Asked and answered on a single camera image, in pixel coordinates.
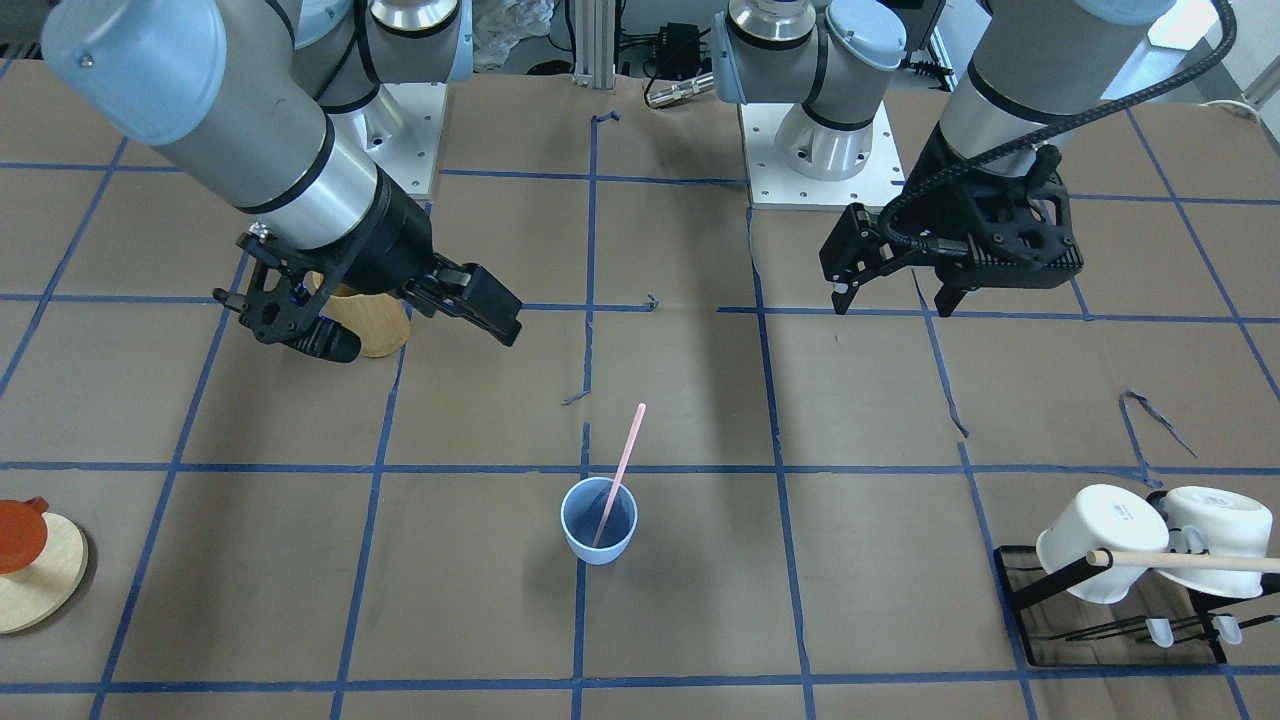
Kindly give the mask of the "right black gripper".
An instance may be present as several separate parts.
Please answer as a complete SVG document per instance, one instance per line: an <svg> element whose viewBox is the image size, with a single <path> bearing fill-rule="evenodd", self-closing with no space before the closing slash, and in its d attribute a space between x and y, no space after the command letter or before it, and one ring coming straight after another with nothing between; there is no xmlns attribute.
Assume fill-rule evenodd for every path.
<svg viewBox="0 0 1280 720"><path fill-rule="evenodd" d="M465 319L506 347L522 329L522 301L486 268L438 258L428 214L389 176L378 177L364 219L332 245L293 250L274 233L262 240L244 233L237 243L255 260L250 287L243 293L215 288L212 296L265 345L285 343L330 363L357 359L360 337L320 313L338 284L358 293L404 293L421 314Z"/></svg>

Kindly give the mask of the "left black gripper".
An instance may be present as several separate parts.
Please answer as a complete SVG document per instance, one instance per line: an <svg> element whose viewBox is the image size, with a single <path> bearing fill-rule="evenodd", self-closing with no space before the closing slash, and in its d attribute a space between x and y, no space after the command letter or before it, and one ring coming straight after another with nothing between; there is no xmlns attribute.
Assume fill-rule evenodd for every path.
<svg viewBox="0 0 1280 720"><path fill-rule="evenodd" d="M963 258L938 258L934 273L945 283L934 310L951 318L969 288L1052 290L1076 275L1084 259L1071 227L1069 195L1057 173L1061 152L1041 147L1018 176L973 170L932 190L900 213L900 231L929 231L964 242ZM823 277L833 284L831 302L845 315L858 291L918 260L881 237L878 215L861 202L844 209L819 251Z"/></svg>

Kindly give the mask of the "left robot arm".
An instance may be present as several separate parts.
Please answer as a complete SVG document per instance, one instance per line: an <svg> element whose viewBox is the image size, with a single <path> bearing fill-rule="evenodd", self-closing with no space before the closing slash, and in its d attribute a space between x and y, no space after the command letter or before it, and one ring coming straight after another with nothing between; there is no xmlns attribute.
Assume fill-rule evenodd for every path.
<svg viewBox="0 0 1280 720"><path fill-rule="evenodd" d="M983 288L1053 290L1083 268L1059 174L1167 1L998 1L899 196L851 202L819 251L832 304L868 282L929 266L948 316ZM776 147L795 172L838 181L870 155L873 118L910 51L879 1L731 1L712 26L726 102L781 102Z"/></svg>

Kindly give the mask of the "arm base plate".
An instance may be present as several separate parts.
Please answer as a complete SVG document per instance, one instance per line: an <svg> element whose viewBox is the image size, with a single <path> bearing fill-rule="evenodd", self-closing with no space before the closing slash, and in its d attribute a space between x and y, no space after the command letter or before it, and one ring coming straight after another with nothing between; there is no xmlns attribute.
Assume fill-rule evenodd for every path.
<svg viewBox="0 0 1280 720"><path fill-rule="evenodd" d="M428 201L433 196L448 90L443 83L383 85L365 106L335 114L333 120L410 197Z"/></svg>
<svg viewBox="0 0 1280 720"><path fill-rule="evenodd" d="M739 108L751 208L841 211L850 202L861 202L878 209L899 196L906 177L886 105L877 109L873 124L863 131L870 142L865 151L849 156L858 173L847 179L804 176L795 168L803 161L797 150L783 155L776 137L790 109L788 104L764 102Z"/></svg>

